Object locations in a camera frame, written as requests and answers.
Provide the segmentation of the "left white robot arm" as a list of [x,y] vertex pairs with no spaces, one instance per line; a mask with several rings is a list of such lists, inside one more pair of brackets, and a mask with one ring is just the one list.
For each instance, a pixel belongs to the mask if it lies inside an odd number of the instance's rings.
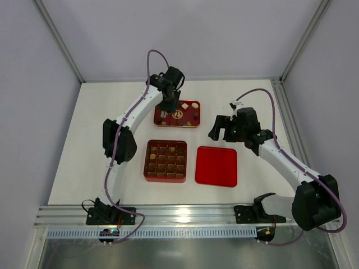
[[167,114],[175,112],[184,81],[184,74],[172,66],[165,73],[153,74],[140,96],[122,115],[104,121],[102,146],[109,165],[104,189],[87,210],[87,225],[134,225],[136,209],[119,205],[123,175],[137,151],[134,134],[152,109],[159,108]]

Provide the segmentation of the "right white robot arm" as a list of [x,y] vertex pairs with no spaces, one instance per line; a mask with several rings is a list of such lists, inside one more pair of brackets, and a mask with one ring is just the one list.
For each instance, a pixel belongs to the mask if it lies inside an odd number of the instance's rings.
[[230,116],[217,115],[208,136],[216,141],[224,130],[225,142],[242,142],[256,156],[268,162],[292,187],[293,197],[267,193],[254,198],[252,210],[260,222],[270,216],[293,219],[309,231],[342,215],[336,179],[320,175],[299,161],[278,142],[276,135],[262,129],[253,108],[241,108]]

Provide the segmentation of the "red box lid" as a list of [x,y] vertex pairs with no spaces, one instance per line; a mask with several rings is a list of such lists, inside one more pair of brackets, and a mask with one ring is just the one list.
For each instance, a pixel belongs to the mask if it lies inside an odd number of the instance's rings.
[[237,151],[223,147],[200,146],[197,149],[195,181],[204,185],[236,187]]

